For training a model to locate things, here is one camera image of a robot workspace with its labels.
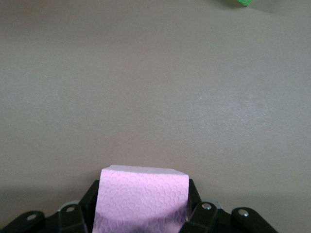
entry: gray tabletop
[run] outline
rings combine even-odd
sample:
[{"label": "gray tabletop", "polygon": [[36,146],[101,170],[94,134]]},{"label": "gray tabletop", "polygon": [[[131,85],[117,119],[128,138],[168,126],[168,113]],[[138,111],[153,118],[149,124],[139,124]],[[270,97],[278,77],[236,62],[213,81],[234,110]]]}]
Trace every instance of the gray tabletop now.
[{"label": "gray tabletop", "polygon": [[308,233],[310,117],[310,0],[0,0],[0,228],[117,164]]}]

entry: green object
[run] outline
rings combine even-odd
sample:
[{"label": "green object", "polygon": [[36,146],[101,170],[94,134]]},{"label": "green object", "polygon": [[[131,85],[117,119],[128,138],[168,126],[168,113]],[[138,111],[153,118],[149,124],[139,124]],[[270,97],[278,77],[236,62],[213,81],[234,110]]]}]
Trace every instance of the green object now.
[{"label": "green object", "polygon": [[244,6],[248,6],[251,3],[252,0],[239,0],[240,3],[242,3]]}]

